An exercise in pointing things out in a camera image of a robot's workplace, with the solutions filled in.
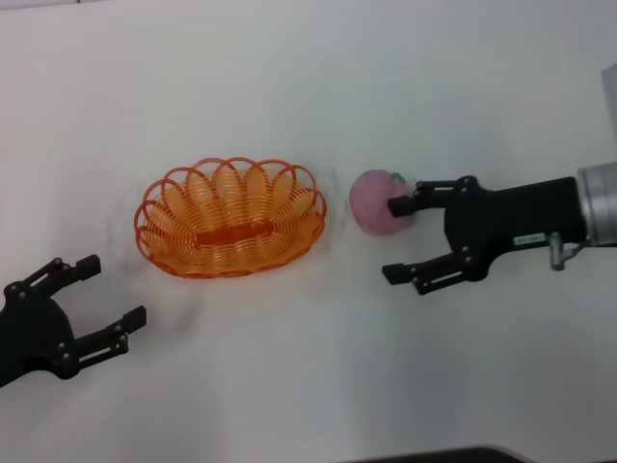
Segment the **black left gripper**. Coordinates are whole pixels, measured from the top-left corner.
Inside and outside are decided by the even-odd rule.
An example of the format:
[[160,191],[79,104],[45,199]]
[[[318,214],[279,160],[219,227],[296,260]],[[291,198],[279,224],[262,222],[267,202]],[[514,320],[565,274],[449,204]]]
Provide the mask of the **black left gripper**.
[[22,282],[4,290],[1,310],[1,384],[47,371],[67,380],[82,369],[126,354],[129,335],[147,324],[144,306],[126,313],[107,327],[75,338],[67,315],[50,297],[61,289],[101,272],[97,255],[74,265],[54,258]]

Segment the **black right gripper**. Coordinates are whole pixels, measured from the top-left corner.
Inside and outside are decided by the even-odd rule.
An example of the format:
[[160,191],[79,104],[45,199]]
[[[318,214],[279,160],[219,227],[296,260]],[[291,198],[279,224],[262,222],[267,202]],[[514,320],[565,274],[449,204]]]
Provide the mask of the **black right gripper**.
[[442,209],[451,253],[424,262],[384,265],[392,286],[411,284],[425,295],[488,276],[500,256],[546,246],[557,233],[564,243],[586,239],[577,182],[573,177],[488,190],[473,177],[422,180],[413,193],[388,199],[393,217]]

